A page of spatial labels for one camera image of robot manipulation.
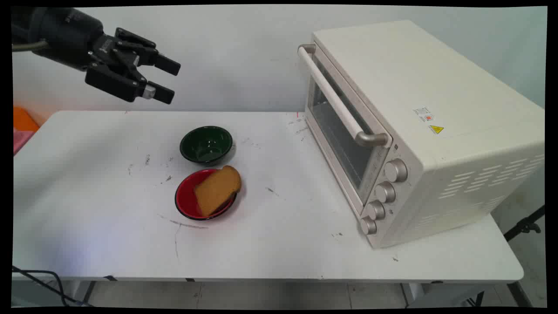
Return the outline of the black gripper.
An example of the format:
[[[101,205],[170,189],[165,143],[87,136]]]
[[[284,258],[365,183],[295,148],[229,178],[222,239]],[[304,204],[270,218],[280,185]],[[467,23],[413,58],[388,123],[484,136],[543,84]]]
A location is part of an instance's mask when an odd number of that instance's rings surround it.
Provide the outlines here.
[[[137,67],[155,66],[176,76],[181,64],[159,52],[155,42],[123,28],[116,28],[115,38],[115,48],[134,58],[110,56],[113,38],[105,34],[100,20],[78,9],[26,8],[27,51],[86,71],[86,84],[124,101],[142,97],[169,105],[175,91],[148,80]]]

